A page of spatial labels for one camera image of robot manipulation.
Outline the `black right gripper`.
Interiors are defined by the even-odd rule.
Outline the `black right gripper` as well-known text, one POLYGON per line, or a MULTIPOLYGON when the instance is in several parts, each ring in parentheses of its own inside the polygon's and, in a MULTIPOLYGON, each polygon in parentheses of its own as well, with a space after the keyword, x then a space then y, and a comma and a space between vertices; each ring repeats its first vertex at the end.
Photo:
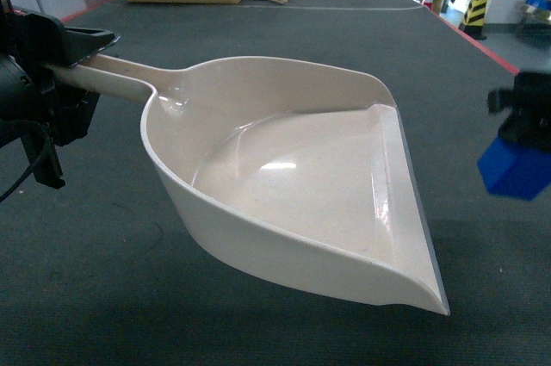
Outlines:
POLYGON ((488 93, 489 114, 511 109, 498 129, 504 142, 542 152, 550 151, 550 74, 520 71, 511 88, 488 93))

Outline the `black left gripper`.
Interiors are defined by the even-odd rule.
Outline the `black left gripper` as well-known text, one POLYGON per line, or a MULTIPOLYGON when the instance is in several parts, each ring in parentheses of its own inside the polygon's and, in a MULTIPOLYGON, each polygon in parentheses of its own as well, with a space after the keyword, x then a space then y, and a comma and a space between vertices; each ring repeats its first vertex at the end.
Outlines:
POLYGON ((1 144, 20 140, 33 176, 64 187, 56 149, 88 133, 98 94, 57 81, 50 65, 70 67, 113 46, 120 36, 94 28, 69 28, 31 10, 1 11, 1 144))

